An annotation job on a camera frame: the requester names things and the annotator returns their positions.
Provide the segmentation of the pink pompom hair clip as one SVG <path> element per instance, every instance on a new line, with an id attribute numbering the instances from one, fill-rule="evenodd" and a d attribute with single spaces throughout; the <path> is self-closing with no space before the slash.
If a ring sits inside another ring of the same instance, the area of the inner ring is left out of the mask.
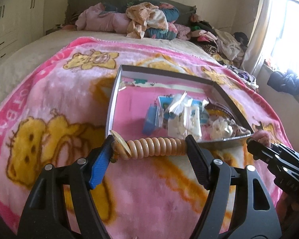
<path id="1" fill-rule="evenodd" d="M 268 131 L 258 130 L 252 135 L 252 138 L 261 138 L 261 137 L 268 137 L 270 139 L 270 143 L 271 143 L 272 135 Z"/>

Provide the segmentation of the white hair clip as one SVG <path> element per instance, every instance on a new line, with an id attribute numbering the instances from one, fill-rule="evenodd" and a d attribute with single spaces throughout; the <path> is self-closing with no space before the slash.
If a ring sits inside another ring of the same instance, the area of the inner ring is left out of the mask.
<path id="1" fill-rule="evenodd" d="M 168 121 L 167 134 L 171 138 L 185 139 L 192 135 L 197 141 L 202 137 L 198 105 L 185 107 L 181 114 Z"/>

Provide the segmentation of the open cardboard jewelry box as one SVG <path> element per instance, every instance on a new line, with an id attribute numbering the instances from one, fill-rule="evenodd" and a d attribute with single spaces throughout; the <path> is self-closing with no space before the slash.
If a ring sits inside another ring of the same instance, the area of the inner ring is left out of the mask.
<path id="1" fill-rule="evenodd" d="M 229 93 L 215 81 L 183 73 L 121 65 L 114 81 L 106 134 L 125 140 L 184 138 L 234 144 L 253 134 Z"/>

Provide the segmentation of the clear plastic bag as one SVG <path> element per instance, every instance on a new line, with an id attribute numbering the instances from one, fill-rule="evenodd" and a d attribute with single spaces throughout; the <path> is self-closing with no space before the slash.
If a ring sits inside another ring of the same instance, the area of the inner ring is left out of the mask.
<path id="1" fill-rule="evenodd" d="M 192 105 L 192 101 L 193 98 L 190 97 L 186 91 L 182 94 L 176 94 L 167 108 L 168 113 L 179 115 L 182 113 L 185 107 L 190 107 Z"/>

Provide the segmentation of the dark cloth on windowsill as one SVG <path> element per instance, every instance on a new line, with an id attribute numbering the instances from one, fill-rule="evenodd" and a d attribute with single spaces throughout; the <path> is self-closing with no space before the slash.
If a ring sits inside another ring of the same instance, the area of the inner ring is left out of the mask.
<path id="1" fill-rule="evenodd" d="M 291 70 L 287 72 L 274 71 L 270 75 L 267 85 L 278 92 L 299 96 L 299 75 Z"/>

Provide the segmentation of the small blue plastic case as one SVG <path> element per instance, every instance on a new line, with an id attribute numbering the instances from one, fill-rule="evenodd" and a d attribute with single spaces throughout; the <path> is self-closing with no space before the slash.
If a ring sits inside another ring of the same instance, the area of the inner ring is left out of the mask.
<path id="1" fill-rule="evenodd" d="M 160 128 L 159 108 L 157 105 L 150 105 L 145 116 L 143 134 L 150 136 Z"/>

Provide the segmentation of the blue printed card packet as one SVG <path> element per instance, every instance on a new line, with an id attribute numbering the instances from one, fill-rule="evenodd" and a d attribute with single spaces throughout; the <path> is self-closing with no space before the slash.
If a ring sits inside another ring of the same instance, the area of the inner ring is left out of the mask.
<path id="1" fill-rule="evenodd" d="M 209 113 L 205 107 L 209 104 L 206 99 L 194 99 L 184 94 L 170 94 L 169 96 L 158 96 L 160 106 L 159 116 L 163 122 L 180 117 L 185 108 L 190 109 L 190 117 L 194 117 L 196 110 L 200 124 L 206 124 L 209 119 Z"/>

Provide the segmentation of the cream window curtain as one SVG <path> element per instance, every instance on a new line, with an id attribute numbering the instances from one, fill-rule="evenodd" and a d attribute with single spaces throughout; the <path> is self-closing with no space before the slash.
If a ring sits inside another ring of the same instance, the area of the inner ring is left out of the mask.
<path id="1" fill-rule="evenodd" d="M 259 0 L 252 35 L 241 64 L 245 71 L 255 77 L 264 63 L 264 44 L 269 28 L 272 5 L 273 0 Z"/>

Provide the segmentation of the pile of clothes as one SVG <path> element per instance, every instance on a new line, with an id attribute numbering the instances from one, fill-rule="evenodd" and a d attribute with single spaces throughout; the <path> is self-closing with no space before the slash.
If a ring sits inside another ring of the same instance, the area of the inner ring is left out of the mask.
<path id="1" fill-rule="evenodd" d="M 176 24 L 175 27 L 177 38 L 196 44 L 219 64 L 234 72 L 249 88 L 258 91 L 256 77 L 241 66 L 249 44 L 246 34 L 218 30 L 209 22 L 201 21 L 197 14 L 191 15 L 189 26 Z"/>

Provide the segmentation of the bed with beige cover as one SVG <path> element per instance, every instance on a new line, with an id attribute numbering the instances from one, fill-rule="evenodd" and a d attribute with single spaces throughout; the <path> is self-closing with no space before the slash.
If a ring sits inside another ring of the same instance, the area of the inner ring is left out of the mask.
<path id="1" fill-rule="evenodd" d="M 66 49 L 75 46 L 81 46 L 82 51 L 89 49 L 104 51 L 107 46 L 122 51 L 128 44 L 136 45 L 145 51 L 152 46 L 158 53 L 164 53 L 165 50 L 179 52 L 201 58 L 216 66 L 220 65 L 197 45 L 180 39 L 133 39 L 109 32 L 61 30 L 18 49 L 0 62 L 0 104 L 32 71 L 60 51 L 65 52 Z"/>

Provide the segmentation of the pink lilac garment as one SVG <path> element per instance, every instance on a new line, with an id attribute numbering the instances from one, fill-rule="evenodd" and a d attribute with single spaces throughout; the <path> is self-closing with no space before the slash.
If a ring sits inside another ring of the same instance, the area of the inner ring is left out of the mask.
<path id="1" fill-rule="evenodd" d="M 75 22 L 77 31 L 114 32 L 126 34 L 131 20 L 125 13 L 106 11 L 102 3 L 84 10 Z"/>

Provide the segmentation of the orange floral cloth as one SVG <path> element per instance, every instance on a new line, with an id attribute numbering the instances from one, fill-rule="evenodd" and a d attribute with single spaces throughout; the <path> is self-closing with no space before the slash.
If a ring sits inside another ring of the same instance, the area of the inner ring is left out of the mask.
<path id="1" fill-rule="evenodd" d="M 126 9 L 126 16 L 131 20 L 127 27 L 127 37 L 141 39 L 147 29 L 168 31 L 168 21 L 158 6 L 149 2 L 132 5 Z"/>

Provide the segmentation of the dark green headboard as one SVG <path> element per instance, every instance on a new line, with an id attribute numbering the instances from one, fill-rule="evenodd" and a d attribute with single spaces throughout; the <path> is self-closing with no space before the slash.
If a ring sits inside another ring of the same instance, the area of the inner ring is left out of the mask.
<path id="1" fill-rule="evenodd" d="M 171 0 L 67 0 L 64 24 L 74 24 L 84 10 L 98 3 L 106 3 L 111 9 L 123 13 L 128 7 L 142 2 L 150 2 L 163 10 L 167 10 L 167 7 L 171 5 L 179 12 L 178 19 L 174 22 L 186 26 L 191 25 L 190 17 L 197 12 L 195 5 L 184 5 Z"/>

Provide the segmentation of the cream built-in wardrobe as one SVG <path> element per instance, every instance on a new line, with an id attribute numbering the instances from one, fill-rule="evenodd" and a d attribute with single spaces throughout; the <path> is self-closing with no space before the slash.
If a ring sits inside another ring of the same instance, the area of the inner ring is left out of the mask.
<path id="1" fill-rule="evenodd" d="M 45 0 L 0 0 L 0 65 L 44 36 L 44 4 Z"/>

